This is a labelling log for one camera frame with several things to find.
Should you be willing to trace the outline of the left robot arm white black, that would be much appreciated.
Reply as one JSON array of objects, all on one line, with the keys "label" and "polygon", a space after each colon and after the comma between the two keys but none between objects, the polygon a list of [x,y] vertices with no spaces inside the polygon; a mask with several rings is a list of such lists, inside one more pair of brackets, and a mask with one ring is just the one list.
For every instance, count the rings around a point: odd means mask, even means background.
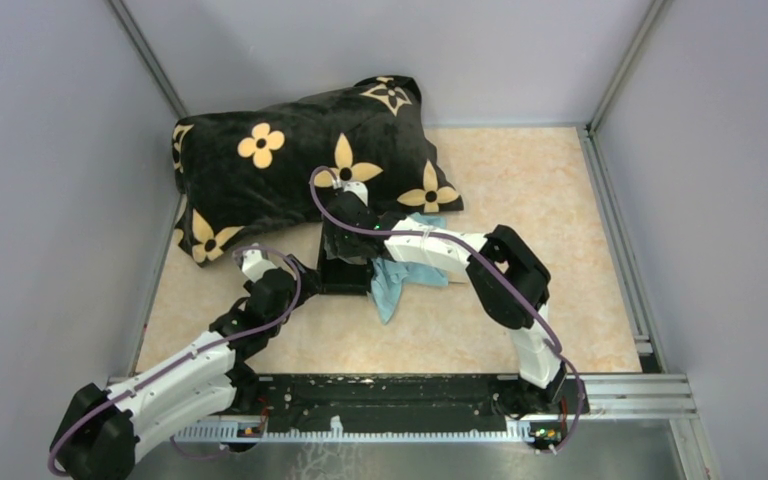
[{"label": "left robot arm white black", "polygon": [[322,290],[320,273],[269,247],[235,256],[246,293],[181,351],[111,386],[77,390],[51,441],[49,471],[71,479],[125,479],[159,444],[205,416],[252,411],[259,378],[247,360],[296,308]]}]

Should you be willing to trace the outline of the light blue towel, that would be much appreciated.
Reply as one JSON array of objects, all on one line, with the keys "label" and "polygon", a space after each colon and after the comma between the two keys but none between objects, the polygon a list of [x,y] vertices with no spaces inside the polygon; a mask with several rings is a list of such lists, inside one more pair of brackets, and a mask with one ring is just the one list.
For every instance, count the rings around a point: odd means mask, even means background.
[{"label": "light blue towel", "polygon": [[447,274],[431,266],[384,258],[373,259],[371,265],[373,276],[369,295],[383,325],[387,325],[396,313],[405,284],[430,287],[449,285]]}]

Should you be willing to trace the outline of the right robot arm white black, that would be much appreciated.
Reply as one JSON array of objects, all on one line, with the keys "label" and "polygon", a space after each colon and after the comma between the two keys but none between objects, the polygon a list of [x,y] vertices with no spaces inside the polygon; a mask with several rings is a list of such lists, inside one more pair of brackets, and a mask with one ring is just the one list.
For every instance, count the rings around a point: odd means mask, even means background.
[{"label": "right robot arm white black", "polygon": [[378,215],[358,182],[337,183],[329,204],[317,192],[311,197],[331,230],[325,247],[329,257],[421,266],[467,282],[485,314],[507,332],[527,406],[550,411],[571,377],[575,396],[568,405],[576,415],[583,413],[583,379],[545,315],[551,274],[515,230],[498,225],[489,233],[458,233],[403,213]]}]

